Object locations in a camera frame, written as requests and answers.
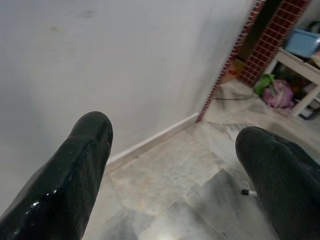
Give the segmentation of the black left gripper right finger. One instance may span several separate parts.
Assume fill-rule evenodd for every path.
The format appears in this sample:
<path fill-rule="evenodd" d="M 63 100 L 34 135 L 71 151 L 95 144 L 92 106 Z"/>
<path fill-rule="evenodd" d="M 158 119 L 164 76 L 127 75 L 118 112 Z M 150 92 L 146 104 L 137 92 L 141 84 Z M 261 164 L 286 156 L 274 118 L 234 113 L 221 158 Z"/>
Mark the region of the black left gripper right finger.
<path fill-rule="evenodd" d="M 256 126 L 239 132 L 235 152 L 278 239 L 320 240 L 320 165 L 298 144 Z"/>

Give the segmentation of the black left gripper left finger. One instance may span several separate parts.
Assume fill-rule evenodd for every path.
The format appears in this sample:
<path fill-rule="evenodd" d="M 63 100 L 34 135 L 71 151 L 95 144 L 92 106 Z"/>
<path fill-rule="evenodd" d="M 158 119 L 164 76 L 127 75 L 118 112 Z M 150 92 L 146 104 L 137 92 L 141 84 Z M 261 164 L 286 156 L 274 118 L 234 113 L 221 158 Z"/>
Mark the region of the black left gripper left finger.
<path fill-rule="evenodd" d="M 0 216 L 0 240 L 82 240 L 112 143 L 104 113 L 83 115 Z"/>

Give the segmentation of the purple plastic bag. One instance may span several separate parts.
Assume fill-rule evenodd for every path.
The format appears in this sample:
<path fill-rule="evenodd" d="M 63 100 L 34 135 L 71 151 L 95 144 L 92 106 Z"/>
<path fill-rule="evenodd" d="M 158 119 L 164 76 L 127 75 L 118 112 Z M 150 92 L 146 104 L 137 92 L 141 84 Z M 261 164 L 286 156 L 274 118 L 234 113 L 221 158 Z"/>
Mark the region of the purple plastic bag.
<path fill-rule="evenodd" d="M 285 80 L 275 79 L 263 90 L 262 100 L 274 109 L 287 109 L 294 105 L 293 96 L 294 93 Z"/>

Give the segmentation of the white skirting board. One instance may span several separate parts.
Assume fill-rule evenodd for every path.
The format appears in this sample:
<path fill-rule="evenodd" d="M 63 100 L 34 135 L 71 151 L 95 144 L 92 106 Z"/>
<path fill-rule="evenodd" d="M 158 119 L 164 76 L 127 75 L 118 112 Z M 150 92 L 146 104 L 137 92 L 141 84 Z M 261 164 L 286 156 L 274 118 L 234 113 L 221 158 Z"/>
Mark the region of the white skirting board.
<path fill-rule="evenodd" d="M 167 127 L 166 129 L 156 133 L 155 135 L 149 137 L 148 139 L 119 153 L 118 155 L 111 157 L 108 160 L 106 166 L 111 168 L 117 168 L 117 166 L 121 166 L 126 162 L 139 157 L 140 155 L 156 147 L 157 145 L 161 144 L 167 139 L 173 137 L 174 135 L 192 126 L 195 123 L 198 115 L 199 114 L 196 112 L 188 116 L 187 118 L 184 118 L 183 120 L 171 125 L 170 127 Z"/>

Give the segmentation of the green plastic bag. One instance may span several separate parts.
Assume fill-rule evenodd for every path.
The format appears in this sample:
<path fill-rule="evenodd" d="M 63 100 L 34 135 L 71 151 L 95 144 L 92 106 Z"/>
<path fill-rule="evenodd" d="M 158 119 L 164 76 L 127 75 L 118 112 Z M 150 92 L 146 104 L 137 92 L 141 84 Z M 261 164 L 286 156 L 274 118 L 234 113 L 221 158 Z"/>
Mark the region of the green plastic bag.
<path fill-rule="evenodd" d="M 263 74 L 254 85 L 254 92 L 261 97 L 264 89 L 274 81 L 274 75 L 270 73 Z"/>

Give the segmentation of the white low shelf table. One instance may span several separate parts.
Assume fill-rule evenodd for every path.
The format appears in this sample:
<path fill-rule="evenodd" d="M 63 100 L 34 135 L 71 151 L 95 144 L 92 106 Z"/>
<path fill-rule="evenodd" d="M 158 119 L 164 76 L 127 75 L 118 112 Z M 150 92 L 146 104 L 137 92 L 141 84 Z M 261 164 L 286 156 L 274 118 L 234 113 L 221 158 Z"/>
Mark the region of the white low shelf table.
<path fill-rule="evenodd" d="M 320 69 L 280 48 L 263 73 L 271 74 L 277 63 L 283 64 L 315 84 L 315 87 L 291 109 L 291 116 L 297 117 L 320 94 Z"/>

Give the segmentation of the red brick tile pillar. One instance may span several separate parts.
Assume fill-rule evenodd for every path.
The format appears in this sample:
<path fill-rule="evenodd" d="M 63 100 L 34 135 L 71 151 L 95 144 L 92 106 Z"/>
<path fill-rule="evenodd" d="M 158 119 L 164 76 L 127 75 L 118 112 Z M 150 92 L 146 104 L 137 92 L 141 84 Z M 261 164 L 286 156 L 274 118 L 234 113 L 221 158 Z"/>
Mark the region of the red brick tile pillar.
<path fill-rule="evenodd" d="M 238 79 L 253 87 L 312 0 L 281 0 L 258 38 Z"/>

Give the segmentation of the blue plastic storage bin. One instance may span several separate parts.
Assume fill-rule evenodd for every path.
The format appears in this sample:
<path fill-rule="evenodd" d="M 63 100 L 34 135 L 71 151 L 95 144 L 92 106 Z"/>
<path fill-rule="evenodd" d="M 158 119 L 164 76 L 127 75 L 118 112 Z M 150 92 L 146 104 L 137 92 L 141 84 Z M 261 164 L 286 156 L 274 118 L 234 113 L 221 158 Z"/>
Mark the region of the blue plastic storage bin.
<path fill-rule="evenodd" d="M 309 58 L 318 48 L 320 48 L 320 33 L 294 29 L 283 49 L 291 54 Z"/>

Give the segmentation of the dark brown wooden cabinet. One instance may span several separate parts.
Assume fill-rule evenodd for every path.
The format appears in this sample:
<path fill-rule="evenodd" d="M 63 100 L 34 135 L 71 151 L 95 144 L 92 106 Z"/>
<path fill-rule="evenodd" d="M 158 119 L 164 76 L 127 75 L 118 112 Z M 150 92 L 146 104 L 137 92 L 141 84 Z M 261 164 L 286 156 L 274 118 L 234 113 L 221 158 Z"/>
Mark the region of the dark brown wooden cabinet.
<path fill-rule="evenodd" d="M 281 1 L 282 0 L 265 1 L 261 11 L 256 17 L 256 20 L 248 33 L 245 43 L 243 44 L 243 59 L 245 62 L 249 59 L 249 56 L 253 52 L 259 37 L 262 35 L 264 29 L 267 27 L 268 22 L 271 20 Z"/>

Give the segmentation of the red brick tile wall edge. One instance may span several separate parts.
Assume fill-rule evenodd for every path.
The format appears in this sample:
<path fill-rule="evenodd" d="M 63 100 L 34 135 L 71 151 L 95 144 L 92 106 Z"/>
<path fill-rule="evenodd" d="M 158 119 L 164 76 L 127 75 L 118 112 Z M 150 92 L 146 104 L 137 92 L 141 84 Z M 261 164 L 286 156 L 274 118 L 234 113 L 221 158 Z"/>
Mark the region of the red brick tile wall edge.
<path fill-rule="evenodd" d="M 237 31 L 236 38 L 232 43 L 232 48 L 227 52 L 227 56 L 223 59 L 223 65 L 219 68 L 219 72 L 215 75 L 215 81 L 211 85 L 210 92 L 207 94 L 205 101 L 201 105 L 197 118 L 194 121 L 196 124 L 203 120 L 211 102 L 215 97 L 216 91 L 221 86 L 223 78 L 225 77 L 236 54 L 239 52 L 240 47 L 243 45 L 249 30 L 252 28 L 252 25 L 256 21 L 256 18 L 261 12 L 265 2 L 266 0 L 253 0 L 253 6 L 250 7 L 249 12 L 242 21 L 241 28 Z"/>

